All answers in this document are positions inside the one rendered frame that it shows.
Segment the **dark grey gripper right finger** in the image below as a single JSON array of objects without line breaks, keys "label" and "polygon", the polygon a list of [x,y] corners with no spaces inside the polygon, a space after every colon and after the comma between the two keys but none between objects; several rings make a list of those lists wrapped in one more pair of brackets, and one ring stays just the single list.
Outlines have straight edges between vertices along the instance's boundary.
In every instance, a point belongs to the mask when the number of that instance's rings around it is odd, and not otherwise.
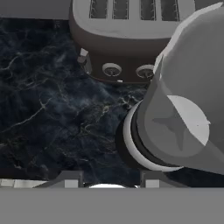
[{"label": "dark grey gripper right finger", "polygon": [[186,188],[185,185],[168,179],[161,171],[141,171],[141,188]]}]

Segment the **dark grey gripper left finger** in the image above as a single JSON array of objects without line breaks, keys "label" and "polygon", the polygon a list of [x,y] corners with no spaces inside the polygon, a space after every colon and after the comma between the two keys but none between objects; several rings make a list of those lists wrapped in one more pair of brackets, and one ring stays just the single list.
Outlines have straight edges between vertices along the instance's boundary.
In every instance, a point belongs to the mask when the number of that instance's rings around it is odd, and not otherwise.
[{"label": "dark grey gripper left finger", "polygon": [[82,188],[83,171],[62,171],[59,176],[44,184],[38,185],[38,188]]}]

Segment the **white round blender lid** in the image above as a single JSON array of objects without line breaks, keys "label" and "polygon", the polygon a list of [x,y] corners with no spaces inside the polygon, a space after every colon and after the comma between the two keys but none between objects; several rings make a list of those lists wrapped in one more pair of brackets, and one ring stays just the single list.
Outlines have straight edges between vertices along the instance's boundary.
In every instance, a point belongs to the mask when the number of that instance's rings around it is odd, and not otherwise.
[{"label": "white round blender lid", "polygon": [[94,184],[88,186],[88,188],[137,188],[135,185],[134,186],[126,186],[126,185],[118,185],[118,184]]}]

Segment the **grey blender with white base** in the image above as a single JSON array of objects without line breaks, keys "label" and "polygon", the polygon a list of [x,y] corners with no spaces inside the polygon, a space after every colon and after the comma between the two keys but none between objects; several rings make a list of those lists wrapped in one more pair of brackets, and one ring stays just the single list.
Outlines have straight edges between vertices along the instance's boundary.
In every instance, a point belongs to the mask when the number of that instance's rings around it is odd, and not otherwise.
[{"label": "grey blender with white base", "polygon": [[224,175],[224,1],[180,23],[153,73],[118,126],[119,156],[141,170]]}]

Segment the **brown and white toaster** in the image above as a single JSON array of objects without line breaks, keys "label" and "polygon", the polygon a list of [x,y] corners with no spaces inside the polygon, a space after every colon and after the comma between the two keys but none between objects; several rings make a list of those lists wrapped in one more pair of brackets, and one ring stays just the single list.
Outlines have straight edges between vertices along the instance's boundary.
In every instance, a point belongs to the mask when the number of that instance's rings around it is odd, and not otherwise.
[{"label": "brown and white toaster", "polygon": [[71,0],[77,61],[98,81],[147,83],[156,57],[195,11],[195,0]]}]

